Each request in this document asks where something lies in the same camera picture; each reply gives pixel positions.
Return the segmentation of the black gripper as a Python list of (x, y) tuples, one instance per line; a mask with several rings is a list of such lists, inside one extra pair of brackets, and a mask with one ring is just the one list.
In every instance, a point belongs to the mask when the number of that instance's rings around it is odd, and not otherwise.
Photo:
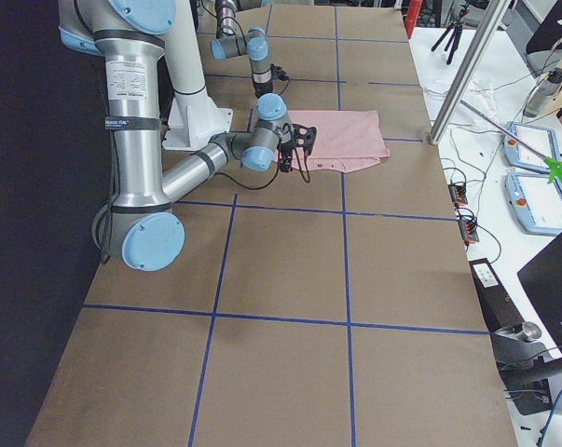
[(289, 75), (278, 65), (271, 64), (263, 73), (253, 73), (253, 87), (256, 96), (272, 93), (274, 81), (280, 80), (289, 84)]
[(281, 130), (281, 140), (278, 147), (280, 153), (278, 167), (281, 172), (289, 173), (293, 170), (294, 150), (300, 148), (303, 152), (304, 162), (307, 162), (314, 147), (317, 128), (305, 127), (296, 123), (291, 125), (285, 123)]

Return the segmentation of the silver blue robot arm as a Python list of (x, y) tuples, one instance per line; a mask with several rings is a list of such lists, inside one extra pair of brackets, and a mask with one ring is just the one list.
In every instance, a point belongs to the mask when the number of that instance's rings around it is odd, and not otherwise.
[(212, 55), (219, 61), (246, 56), (249, 59), (254, 94), (257, 98), (272, 93), (275, 80), (286, 83), (280, 94), (290, 83), (289, 75), (269, 60), (269, 46), (264, 29), (252, 27), (245, 32), (237, 19), (239, 12), (260, 8), (266, 4), (267, 1), (214, 2), (216, 38), (211, 42)]
[(281, 68), (269, 61), (266, 32), (237, 21), (254, 8), (254, 1), (215, 3), (212, 55), (247, 57), (257, 98), (254, 129), (236, 133), (232, 111), (207, 91), (193, 2), (60, 2), (62, 43), (104, 59), (112, 181), (92, 229), (104, 255), (136, 270), (163, 269), (185, 244), (171, 210), (177, 200), (232, 160), (287, 172), (294, 153), (311, 153), (317, 130), (294, 123), (273, 90)]

